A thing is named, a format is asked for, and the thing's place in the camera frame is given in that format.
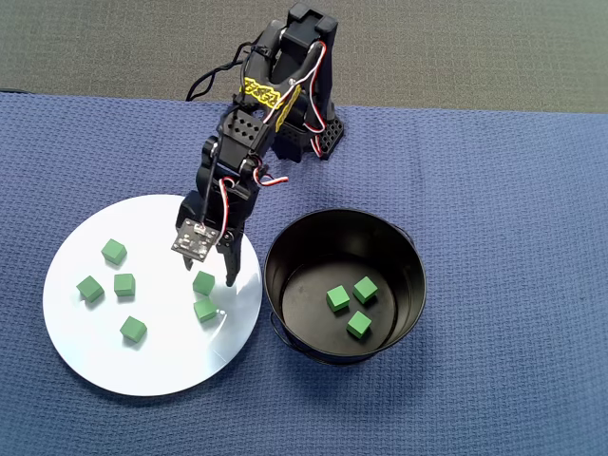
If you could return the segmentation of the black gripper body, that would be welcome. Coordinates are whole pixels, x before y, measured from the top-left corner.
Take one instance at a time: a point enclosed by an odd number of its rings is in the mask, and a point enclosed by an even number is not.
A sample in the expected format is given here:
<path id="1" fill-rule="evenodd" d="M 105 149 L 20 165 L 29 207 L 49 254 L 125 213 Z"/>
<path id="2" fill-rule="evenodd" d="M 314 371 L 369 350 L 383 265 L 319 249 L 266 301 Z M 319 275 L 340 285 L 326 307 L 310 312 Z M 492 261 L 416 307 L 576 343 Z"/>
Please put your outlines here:
<path id="1" fill-rule="evenodd" d="M 228 229 L 242 229 L 245 221 L 251 216 L 258 194 L 258 187 L 252 180 L 226 178 L 225 189 L 228 199 L 227 223 Z M 202 222 L 216 231 L 220 231 L 224 220 L 224 205 L 222 202 L 219 181 L 214 180 L 208 196 L 206 212 L 203 214 L 204 190 L 206 181 L 203 180 L 202 190 L 192 190 L 182 200 L 178 212 L 178 228 L 186 219 Z"/>

